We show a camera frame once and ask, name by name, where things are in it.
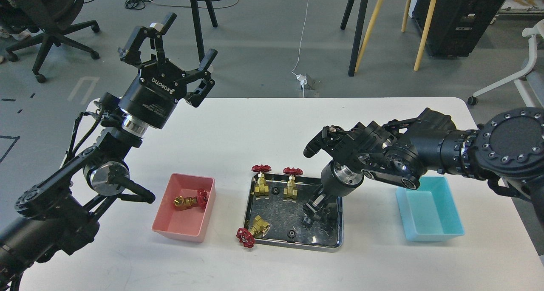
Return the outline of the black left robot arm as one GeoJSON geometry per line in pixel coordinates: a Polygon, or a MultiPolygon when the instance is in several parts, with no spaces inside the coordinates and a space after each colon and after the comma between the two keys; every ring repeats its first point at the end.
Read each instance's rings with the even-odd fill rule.
{"type": "Polygon", "coordinates": [[[82,152],[70,145],[65,162],[49,178],[16,201],[20,216],[1,232],[1,289],[19,289],[22,275],[34,263],[45,263],[62,250],[71,255],[94,241],[99,219],[116,201],[153,203],[155,195],[130,180],[124,158],[138,148],[147,128],[162,129],[181,99],[198,107],[215,85],[209,67],[217,55],[210,49],[197,69],[185,71],[166,56],[163,38],[176,14],[161,23],[134,28],[119,50],[121,61],[138,74],[121,98],[105,93],[94,112],[74,123],[72,141],[84,116],[103,130],[82,152]]]}

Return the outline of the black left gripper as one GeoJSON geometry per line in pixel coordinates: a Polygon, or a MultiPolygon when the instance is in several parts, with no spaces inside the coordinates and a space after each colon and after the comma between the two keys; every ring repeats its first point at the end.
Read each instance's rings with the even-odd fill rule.
{"type": "Polygon", "coordinates": [[[215,86],[208,69],[218,54],[216,49],[208,49],[199,68],[187,72],[183,78],[184,84],[200,81],[193,92],[187,92],[182,83],[175,85],[175,82],[182,79],[184,70],[165,57],[162,36],[167,33],[176,17],[171,12],[161,23],[152,23],[150,27],[136,26],[126,45],[118,49],[121,61],[138,68],[138,74],[121,98],[119,107],[125,113],[157,129],[164,127],[177,106],[176,101],[184,96],[189,105],[199,107],[215,86]],[[156,50],[156,55],[143,63],[140,47],[146,39],[150,39],[151,49],[156,50]]]}

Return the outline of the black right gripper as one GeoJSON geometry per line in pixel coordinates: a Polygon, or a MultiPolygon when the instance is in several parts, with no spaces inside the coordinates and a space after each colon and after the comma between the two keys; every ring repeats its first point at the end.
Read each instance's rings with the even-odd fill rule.
{"type": "Polygon", "coordinates": [[[336,161],[329,162],[321,171],[322,189],[318,189],[304,204],[304,214],[307,217],[323,217],[329,196],[347,196],[358,188],[364,179],[363,173],[353,172],[346,165],[336,161]]]}

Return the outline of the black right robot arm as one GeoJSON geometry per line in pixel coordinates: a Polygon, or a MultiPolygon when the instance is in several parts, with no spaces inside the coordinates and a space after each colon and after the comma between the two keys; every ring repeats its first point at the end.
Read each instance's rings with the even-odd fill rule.
{"type": "Polygon", "coordinates": [[[321,219],[332,198],[350,194],[365,178],[416,190],[432,170],[487,181],[498,195],[530,202],[543,221],[543,128],[543,110],[536,107],[500,113],[476,130],[458,130],[451,116],[429,108],[382,126],[325,126],[303,152],[310,158],[325,150],[332,157],[304,212],[321,219]]]}

